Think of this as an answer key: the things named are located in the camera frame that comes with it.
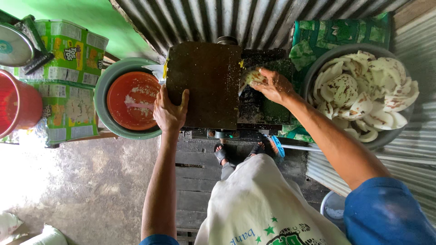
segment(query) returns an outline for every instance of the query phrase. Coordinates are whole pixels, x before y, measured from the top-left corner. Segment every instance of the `corrugated metal wall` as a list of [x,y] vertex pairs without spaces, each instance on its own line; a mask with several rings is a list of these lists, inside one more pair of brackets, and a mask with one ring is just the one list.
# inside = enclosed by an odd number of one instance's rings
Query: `corrugated metal wall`
[[[398,29],[394,49],[418,81],[420,95],[404,131],[376,155],[436,225],[436,10]],[[350,192],[322,153],[309,152],[307,175],[341,195]]]
[[166,57],[183,41],[233,36],[243,48],[288,49],[295,20],[361,18],[408,0],[110,0]]

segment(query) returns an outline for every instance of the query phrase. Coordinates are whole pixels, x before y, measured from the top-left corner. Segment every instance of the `bowl of coconut pieces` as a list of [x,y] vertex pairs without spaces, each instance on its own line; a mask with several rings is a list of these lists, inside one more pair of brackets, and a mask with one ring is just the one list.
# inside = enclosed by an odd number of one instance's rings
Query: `bowl of coconut pieces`
[[303,97],[370,150],[393,141],[409,122],[418,82],[388,50],[370,44],[334,48],[304,79]]

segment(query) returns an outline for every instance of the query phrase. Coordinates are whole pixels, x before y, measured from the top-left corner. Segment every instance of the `hand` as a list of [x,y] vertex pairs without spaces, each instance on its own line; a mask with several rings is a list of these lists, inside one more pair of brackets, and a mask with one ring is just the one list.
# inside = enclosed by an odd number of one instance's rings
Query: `hand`
[[292,84],[282,74],[263,67],[256,69],[268,79],[268,83],[258,83],[253,88],[262,92],[269,100],[283,105],[285,98],[295,94]]
[[182,103],[173,105],[168,97],[167,86],[164,84],[154,101],[153,118],[164,133],[178,132],[185,124],[186,112],[188,112],[189,90],[185,89],[182,94]]

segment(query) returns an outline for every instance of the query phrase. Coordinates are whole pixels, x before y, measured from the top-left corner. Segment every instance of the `green tablecloth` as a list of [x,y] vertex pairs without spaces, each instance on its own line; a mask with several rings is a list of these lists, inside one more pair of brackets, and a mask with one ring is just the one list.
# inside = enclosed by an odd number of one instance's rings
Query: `green tablecloth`
[[[303,87],[311,65],[325,52],[340,45],[368,43],[389,49],[391,13],[365,19],[297,20],[289,58],[295,65],[292,84]],[[279,137],[314,143],[310,134],[293,118],[283,125]]]

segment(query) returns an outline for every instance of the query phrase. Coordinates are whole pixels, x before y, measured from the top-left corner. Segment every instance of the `red plastic container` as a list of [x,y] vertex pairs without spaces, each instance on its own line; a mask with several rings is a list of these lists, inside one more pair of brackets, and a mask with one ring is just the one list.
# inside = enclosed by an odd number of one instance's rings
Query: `red plastic container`
[[42,98],[36,89],[0,69],[0,139],[14,129],[29,129],[42,116]]
[[133,71],[118,77],[108,91],[106,102],[112,118],[131,130],[146,130],[157,125],[153,112],[146,108],[128,107],[126,103],[152,105],[160,90],[158,80],[151,74]]

